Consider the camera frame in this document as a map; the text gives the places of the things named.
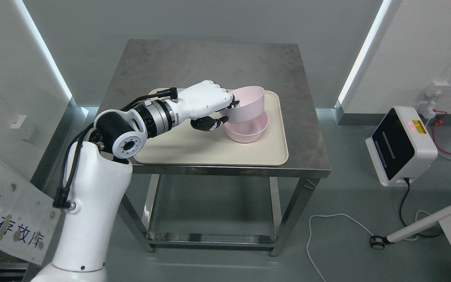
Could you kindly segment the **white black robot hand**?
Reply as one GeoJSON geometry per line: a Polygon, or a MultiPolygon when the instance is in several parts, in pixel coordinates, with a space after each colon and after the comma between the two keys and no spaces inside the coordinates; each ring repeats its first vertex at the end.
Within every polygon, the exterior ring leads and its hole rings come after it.
{"type": "Polygon", "coordinates": [[[168,105],[174,113],[175,126],[191,119],[190,124],[195,130],[209,132],[229,120],[227,116],[214,119],[210,114],[237,107],[239,102],[227,89],[221,88],[213,81],[204,80],[180,91],[177,100],[169,100],[168,105]]]}

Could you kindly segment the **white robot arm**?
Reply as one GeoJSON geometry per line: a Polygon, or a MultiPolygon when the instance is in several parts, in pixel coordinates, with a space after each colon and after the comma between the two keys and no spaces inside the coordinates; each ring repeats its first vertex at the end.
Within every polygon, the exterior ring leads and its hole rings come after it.
{"type": "Polygon", "coordinates": [[[120,110],[106,110],[70,143],[53,206],[65,222],[52,262],[34,282],[105,282],[108,244],[132,177],[130,158],[146,141],[168,132],[177,116],[169,101],[176,88],[144,95],[120,110]]]}

